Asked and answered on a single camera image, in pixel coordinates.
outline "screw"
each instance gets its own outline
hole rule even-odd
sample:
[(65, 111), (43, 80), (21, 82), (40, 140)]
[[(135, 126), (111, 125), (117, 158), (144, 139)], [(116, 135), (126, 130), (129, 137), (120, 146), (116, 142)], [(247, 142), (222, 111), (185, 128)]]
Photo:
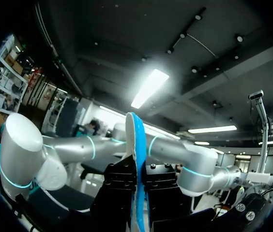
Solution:
[(246, 214), (246, 219), (248, 220), (248, 221), (252, 221), (252, 220), (254, 220), (254, 218), (255, 218), (255, 213), (253, 212), (253, 211), (249, 211), (249, 212), (247, 212), (247, 214)]
[(243, 203), (239, 203), (237, 204), (237, 206), (235, 207), (235, 209), (239, 212), (243, 212), (245, 210), (245, 205)]

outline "white cylinder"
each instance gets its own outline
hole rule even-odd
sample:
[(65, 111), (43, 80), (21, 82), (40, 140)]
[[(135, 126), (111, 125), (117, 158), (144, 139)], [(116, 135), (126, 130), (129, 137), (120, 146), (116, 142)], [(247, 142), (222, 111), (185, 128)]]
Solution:
[(43, 139), (38, 128), (21, 114), (8, 116), (1, 140), (0, 168), (4, 191), (14, 199), (26, 198), (30, 185), (45, 158)]

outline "window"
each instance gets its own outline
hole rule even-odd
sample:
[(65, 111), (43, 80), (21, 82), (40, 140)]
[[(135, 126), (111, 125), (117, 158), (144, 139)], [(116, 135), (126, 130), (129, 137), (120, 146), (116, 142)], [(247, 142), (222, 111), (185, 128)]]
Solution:
[(235, 165), (238, 166), (243, 173), (248, 172), (249, 160), (236, 159)]

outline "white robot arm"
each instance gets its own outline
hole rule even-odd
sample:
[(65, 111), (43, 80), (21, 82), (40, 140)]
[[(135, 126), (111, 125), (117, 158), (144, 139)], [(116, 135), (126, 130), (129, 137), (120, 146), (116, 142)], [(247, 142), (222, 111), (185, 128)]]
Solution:
[[(177, 183), (185, 195), (195, 197), (209, 190), (230, 190), (239, 183), (239, 168), (217, 167), (218, 155), (208, 148), (148, 134), (146, 138), (148, 156), (183, 164)], [(63, 163), (126, 151), (123, 126), (115, 126), (113, 138), (43, 138), (30, 120), (17, 113), (7, 118), (1, 144), (1, 182), (12, 199), (20, 193), (27, 197), (34, 179), (47, 190), (62, 188), (67, 178)]]

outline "dark ceiling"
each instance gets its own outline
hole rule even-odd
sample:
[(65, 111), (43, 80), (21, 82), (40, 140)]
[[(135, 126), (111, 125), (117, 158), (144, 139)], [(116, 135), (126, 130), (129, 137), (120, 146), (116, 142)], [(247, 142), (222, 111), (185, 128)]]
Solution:
[[(48, 34), (84, 97), (121, 112), (134, 111), (172, 132), (234, 124), (236, 132), (197, 139), (234, 137), (235, 146), (251, 140), (254, 130), (248, 94), (264, 91), (273, 120), (273, 36), (244, 1), (48, 0), (40, 6)], [(188, 29), (191, 37), (167, 54), (202, 7), (202, 20)], [(235, 34), (243, 35), (243, 43)], [(192, 66), (202, 73), (192, 73)], [(131, 108), (154, 68), (170, 78), (139, 110)], [(254, 121), (257, 115), (253, 106)]]

